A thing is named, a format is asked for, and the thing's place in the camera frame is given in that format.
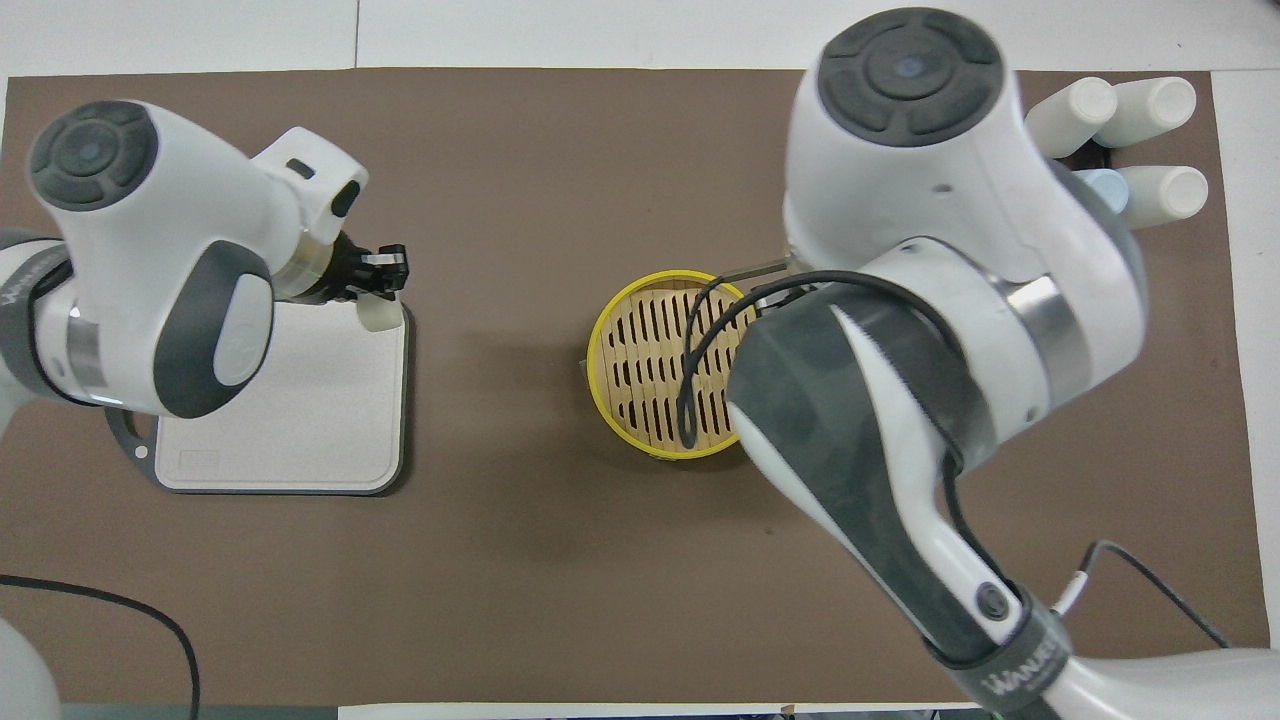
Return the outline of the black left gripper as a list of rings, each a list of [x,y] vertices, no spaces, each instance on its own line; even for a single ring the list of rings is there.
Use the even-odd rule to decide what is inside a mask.
[[[353,302],[364,296],[396,300],[408,279],[407,249],[381,246],[376,252],[356,245],[340,232],[321,275],[298,296],[298,304]]]

